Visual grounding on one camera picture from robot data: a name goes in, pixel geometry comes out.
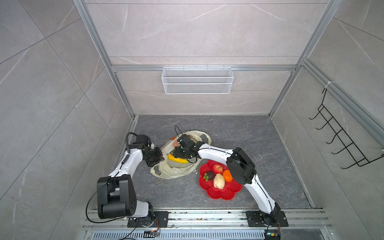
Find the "yellow plastic bag fruit print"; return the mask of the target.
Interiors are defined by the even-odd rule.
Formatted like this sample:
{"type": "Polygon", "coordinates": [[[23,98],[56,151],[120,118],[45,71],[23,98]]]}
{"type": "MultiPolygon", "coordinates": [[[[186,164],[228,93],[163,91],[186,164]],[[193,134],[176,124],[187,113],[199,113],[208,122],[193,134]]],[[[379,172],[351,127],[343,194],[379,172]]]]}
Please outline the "yellow plastic bag fruit print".
{"type": "Polygon", "coordinates": [[[183,164],[172,161],[168,158],[169,153],[173,151],[178,144],[177,138],[177,136],[172,138],[161,148],[164,160],[151,168],[151,174],[153,176],[170,180],[184,177],[196,171],[196,168],[202,159],[196,160],[193,158],[191,163],[187,161],[185,164],[183,164]]]}

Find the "dark brown fake fruit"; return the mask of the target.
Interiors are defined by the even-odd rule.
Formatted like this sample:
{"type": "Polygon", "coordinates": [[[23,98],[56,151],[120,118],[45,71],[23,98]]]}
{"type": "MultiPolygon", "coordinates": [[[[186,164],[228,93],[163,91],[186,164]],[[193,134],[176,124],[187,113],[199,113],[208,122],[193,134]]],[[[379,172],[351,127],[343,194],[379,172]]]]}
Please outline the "dark brown fake fruit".
{"type": "Polygon", "coordinates": [[[208,181],[213,181],[215,178],[215,173],[213,171],[207,171],[203,175],[203,179],[208,182],[208,181]]]}

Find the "red pink fake apple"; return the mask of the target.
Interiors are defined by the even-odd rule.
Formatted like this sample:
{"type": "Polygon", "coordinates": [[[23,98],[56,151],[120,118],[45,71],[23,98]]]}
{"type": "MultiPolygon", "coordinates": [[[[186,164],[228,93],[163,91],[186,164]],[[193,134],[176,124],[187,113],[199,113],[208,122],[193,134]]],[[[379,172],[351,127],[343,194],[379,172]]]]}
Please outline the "red pink fake apple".
{"type": "Polygon", "coordinates": [[[222,174],[224,172],[224,167],[220,164],[214,164],[212,166],[212,171],[215,175],[222,174]]]}

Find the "orange fake fruit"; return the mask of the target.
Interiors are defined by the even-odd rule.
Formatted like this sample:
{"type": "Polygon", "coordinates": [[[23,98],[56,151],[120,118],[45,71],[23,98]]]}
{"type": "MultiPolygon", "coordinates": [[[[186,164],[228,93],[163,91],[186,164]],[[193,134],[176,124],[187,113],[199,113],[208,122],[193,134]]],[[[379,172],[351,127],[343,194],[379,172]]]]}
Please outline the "orange fake fruit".
{"type": "Polygon", "coordinates": [[[222,175],[223,175],[225,181],[228,183],[230,183],[234,180],[229,170],[224,170],[222,175]]]}

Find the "red flower shaped plate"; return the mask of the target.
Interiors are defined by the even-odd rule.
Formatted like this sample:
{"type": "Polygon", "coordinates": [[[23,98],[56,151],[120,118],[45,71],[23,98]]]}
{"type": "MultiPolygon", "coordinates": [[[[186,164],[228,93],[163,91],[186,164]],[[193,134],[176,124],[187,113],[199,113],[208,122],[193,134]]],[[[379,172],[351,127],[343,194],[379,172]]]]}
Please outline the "red flower shaped plate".
{"type": "Polygon", "coordinates": [[[237,183],[224,164],[208,160],[200,169],[199,185],[211,199],[232,200],[243,186],[237,183]]]}

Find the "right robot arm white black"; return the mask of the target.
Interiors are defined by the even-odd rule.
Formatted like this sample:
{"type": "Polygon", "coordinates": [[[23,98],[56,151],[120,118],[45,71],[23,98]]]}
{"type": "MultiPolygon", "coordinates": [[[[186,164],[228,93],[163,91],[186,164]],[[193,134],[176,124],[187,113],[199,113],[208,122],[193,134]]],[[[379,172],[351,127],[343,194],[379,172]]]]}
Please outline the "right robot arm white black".
{"type": "Polygon", "coordinates": [[[176,153],[183,159],[209,159],[227,166],[234,180],[245,186],[255,199],[265,223],[271,225],[278,222],[281,208],[260,182],[255,164],[243,149],[213,147],[201,141],[194,142],[186,134],[178,137],[177,142],[179,146],[176,147],[176,153]]]}

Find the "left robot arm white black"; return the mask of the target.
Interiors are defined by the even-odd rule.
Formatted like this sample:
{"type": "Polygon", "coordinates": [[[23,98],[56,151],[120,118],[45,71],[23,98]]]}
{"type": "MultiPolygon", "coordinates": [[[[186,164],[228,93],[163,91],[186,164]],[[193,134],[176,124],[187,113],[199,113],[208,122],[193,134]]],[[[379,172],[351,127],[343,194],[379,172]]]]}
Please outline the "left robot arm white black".
{"type": "Polygon", "coordinates": [[[163,160],[159,147],[144,144],[126,148],[119,165],[107,176],[99,178],[97,190],[98,216],[100,221],[87,220],[94,224],[104,224],[119,219],[134,218],[139,226],[150,227],[155,222],[155,213],[150,202],[137,200],[133,175],[139,163],[145,161],[150,166],[163,160]]]}

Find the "yellow fake banana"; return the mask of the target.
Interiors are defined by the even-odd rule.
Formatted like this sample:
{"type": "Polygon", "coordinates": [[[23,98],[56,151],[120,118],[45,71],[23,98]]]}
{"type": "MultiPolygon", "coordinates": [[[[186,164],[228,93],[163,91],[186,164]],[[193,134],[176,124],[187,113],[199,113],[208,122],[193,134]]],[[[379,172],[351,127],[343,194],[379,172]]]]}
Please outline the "yellow fake banana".
{"type": "Polygon", "coordinates": [[[176,158],[171,153],[168,154],[168,159],[173,161],[173,162],[179,163],[179,164],[188,164],[189,163],[189,161],[187,159],[176,158]]]}

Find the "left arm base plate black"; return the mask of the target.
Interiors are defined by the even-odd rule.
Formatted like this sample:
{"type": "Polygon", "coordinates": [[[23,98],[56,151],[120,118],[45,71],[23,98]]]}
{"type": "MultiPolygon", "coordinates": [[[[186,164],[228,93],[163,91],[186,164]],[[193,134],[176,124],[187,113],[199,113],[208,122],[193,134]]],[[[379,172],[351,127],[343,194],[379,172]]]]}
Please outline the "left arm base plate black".
{"type": "Polygon", "coordinates": [[[129,218],[127,227],[133,228],[166,228],[169,221],[169,212],[155,211],[146,217],[142,218],[129,218]]]}

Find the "aluminium mounting rail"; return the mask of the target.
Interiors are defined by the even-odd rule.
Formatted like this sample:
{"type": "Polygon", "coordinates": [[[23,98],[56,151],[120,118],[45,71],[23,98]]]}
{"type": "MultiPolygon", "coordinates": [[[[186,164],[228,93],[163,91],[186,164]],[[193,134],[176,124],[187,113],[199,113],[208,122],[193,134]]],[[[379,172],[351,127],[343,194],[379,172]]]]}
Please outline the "aluminium mounting rail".
{"type": "MultiPolygon", "coordinates": [[[[128,228],[129,218],[94,224],[83,220],[78,240],[336,240],[322,209],[284,209],[288,227],[249,227],[246,211],[156,210],[169,212],[166,228],[128,228]]],[[[96,221],[97,211],[88,216],[96,221]]]]}

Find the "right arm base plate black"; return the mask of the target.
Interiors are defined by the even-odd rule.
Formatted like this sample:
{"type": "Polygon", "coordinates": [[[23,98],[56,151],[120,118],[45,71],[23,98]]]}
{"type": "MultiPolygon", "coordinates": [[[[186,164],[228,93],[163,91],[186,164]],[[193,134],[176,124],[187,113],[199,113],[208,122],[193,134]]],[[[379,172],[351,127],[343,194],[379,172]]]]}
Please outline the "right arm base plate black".
{"type": "Polygon", "coordinates": [[[288,227],[288,220],[283,211],[278,214],[266,214],[261,211],[246,211],[249,227],[288,227]]]}

